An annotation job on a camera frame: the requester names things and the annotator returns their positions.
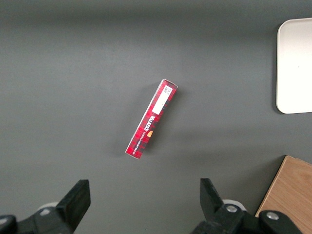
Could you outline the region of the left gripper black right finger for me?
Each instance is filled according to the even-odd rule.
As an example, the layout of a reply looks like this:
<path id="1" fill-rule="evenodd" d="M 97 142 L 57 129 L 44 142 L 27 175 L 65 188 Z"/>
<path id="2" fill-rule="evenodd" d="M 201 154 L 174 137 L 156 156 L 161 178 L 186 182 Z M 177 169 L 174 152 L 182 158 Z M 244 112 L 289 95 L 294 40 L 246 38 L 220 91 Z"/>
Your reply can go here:
<path id="1" fill-rule="evenodd" d="M 259 217 L 233 203 L 224 203 L 208 178 L 200 180 L 200 206 L 205 221 L 193 234 L 300 234 L 300 229 L 284 213 L 264 210 Z"/>

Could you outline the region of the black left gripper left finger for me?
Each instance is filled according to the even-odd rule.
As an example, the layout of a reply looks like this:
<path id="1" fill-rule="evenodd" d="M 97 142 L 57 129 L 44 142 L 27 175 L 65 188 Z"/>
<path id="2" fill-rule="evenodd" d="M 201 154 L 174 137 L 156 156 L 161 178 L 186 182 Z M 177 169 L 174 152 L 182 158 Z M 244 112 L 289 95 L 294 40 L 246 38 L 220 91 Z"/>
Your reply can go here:
<path id="1" fill-rule="evenodd" d="M 79 180 L 59 201 L 41 206 L 28 218 L 0 216 L 2 234 L 73 234 L 91 204 L 89 180 Z"/>

